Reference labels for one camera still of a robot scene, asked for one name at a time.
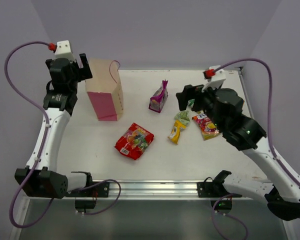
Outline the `green snack bag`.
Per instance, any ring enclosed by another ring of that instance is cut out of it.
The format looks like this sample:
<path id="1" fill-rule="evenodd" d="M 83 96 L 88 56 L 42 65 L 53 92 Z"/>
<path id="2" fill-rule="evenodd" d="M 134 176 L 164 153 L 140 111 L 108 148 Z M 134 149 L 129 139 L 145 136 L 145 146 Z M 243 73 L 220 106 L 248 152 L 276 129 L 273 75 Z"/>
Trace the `green snack bag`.
<path id="1" fill-rule="evenodd" d="M 192 108 L 194 106 L 194 103 L 195 103 L 195 99 L 191 99 L 188 101 L 187 105 Z"/>

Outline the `pink and tan paper bag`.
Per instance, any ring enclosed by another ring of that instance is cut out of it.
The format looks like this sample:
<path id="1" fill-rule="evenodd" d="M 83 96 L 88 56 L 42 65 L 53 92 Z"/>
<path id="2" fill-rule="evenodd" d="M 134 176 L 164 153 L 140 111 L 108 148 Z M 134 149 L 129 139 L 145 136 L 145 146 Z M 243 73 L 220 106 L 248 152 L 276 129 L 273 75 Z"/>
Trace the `pink and tan paper bag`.
<path id="1" fill-rule="evenodd" d="M 124 113 L 124 97 L 117 60 L 90 58 L 92 78 L 85 90 L 99 121 L 118 121 Z"/>

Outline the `small green snack packet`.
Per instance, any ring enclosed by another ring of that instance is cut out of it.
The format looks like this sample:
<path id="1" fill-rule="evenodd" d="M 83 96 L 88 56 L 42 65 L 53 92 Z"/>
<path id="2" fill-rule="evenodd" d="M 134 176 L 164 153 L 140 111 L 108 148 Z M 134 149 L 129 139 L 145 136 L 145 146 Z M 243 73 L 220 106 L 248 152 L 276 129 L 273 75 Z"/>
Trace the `small green snack packet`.
<path id="1" fill-rule="evenodd" d="M 180 111 L 174 116 L 174 120 L 179 121 L 181 124 L 187 127 L 190 124 L 189 111 L 188 110 Z"/>

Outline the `magenta snack pack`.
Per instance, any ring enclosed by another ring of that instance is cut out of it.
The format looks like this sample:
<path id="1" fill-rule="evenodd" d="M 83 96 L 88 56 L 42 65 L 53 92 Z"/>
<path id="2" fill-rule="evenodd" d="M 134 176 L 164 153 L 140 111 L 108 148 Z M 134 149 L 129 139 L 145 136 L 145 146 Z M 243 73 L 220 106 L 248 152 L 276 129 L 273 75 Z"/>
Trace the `magenta snack pack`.
<path id="1" fill-rule="evenodd" d="M 156 113 L 160 113 L 168 98 L 168 81 L 163 80 L 158 90 L 149 99 L 148 109 Z"/>

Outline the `colourful candy bag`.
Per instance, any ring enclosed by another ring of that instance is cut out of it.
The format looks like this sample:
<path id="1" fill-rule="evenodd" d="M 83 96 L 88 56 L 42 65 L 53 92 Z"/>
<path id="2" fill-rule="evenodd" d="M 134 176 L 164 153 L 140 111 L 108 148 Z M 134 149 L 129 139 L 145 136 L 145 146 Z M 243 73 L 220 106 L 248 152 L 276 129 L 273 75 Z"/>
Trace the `colourful candy bag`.
<path id="1" fill-rule="evenodd" d="M 210 120 L 210 118 L 204 114 L 198 114 L 192 117 L 192 120 L 198 125 L 200 128 L 203 140 L 210 140 L 220 135 L 219 130 Z"/>

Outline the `yellow snack pack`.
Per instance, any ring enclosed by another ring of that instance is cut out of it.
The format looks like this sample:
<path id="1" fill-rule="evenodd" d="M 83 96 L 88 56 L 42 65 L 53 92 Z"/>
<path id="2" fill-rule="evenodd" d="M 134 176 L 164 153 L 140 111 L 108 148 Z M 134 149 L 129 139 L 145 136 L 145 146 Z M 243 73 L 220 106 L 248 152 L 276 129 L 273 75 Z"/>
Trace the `yellow snack pack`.
<path id="1" fill-rule="evenodd" d="M 181 123 L 179 120 L 176 120 L 174 122 L 174 125 L 171 129 L 171 133 L 170 135 L 167 137 L 172 143 L 174 144 L 178 144 L 180 135 L 181 135 L 181 131 L 185 130 L 187 128 L 186 125 L 184 125 L 183 123 Z"/>

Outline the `red snack pack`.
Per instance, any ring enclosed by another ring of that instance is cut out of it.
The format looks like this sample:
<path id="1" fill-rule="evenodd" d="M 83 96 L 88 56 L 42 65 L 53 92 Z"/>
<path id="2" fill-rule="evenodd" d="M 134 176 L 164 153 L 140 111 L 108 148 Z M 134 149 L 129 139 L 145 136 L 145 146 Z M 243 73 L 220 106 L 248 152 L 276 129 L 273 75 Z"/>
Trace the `red snack pack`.
<path id="1" fill-rule="evenodd" d="M 153 142 L 155 135 L 136 123 L 115 143 L 114 148 L 123 156 L 138 160 Z"/>

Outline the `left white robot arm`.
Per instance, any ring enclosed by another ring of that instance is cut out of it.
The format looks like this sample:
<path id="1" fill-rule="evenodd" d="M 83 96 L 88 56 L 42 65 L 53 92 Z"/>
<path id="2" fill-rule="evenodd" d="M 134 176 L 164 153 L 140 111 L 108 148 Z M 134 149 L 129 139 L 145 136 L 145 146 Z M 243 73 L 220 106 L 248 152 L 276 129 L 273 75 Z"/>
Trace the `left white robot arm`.
<path id="1" fill-rule="evenodd" d="M 51 80 L 46 85 L 43 99 L 41 129 L 25 168 L 18 168 L 14 174 L 29 197 L 62 199 L 72 191 L 85 197 L 93 193 L 94 184 L 89 172 L 57 172 L 62 137 L 78 100 L 78 83 L 92 78 L 87 56 L 81 53 L 79 57 L 82 65 L 65 57 L 45 62 Z"/>

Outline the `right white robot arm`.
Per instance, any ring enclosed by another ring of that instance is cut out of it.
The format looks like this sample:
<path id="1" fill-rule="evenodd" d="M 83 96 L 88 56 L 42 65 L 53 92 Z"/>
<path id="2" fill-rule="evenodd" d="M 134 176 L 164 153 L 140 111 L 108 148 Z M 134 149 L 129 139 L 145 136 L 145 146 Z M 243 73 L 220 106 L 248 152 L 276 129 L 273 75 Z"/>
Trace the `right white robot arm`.
<path id="1" fill-rule="evenodd" d="M 258 122 L 242 113 L 244 100 L 235 90 L 186 85 L 176 98 L 181 111 L 193 100 L 194 109 L 202 110 L 222 137 L 249 157 L 268 179 L 268 182 L 244 180 L 222 170 L 213 179 L 211 191 L 221 197 L 234 194 L 265 203 L 276 217 L 285 221 L 300 218 L 300 176 L 289 170 L 288 164 L 270 146 L 266 131 Z"/>

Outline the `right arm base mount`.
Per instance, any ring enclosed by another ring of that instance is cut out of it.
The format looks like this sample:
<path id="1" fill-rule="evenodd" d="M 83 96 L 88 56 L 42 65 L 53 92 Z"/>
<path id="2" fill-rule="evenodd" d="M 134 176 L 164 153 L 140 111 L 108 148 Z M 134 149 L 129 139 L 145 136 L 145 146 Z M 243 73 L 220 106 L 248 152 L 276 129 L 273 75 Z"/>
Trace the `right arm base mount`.
<path id="1" fill-rule="evenodd" d="M 199 198 L 221 198 L 229 195 L 223 186 L 225 179 L 232 173 L 222 170 L 215 178 L 207 177 L 205 180 L 196 183 L 197 195 Z"/>

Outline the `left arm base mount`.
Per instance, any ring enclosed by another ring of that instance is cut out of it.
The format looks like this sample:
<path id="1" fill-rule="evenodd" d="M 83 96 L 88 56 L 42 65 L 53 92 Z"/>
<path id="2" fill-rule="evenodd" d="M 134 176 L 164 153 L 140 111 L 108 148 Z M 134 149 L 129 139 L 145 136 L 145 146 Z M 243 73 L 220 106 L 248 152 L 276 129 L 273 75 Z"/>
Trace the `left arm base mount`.
<path id="1" fill-rule="evenodd" d="M 109 196 L 110 182 L 102 182 L 94 188 L 81 190 L 81 191 L 72 191 L 67 193 L 65 197 L 68 198 L 107 198 Z"/>

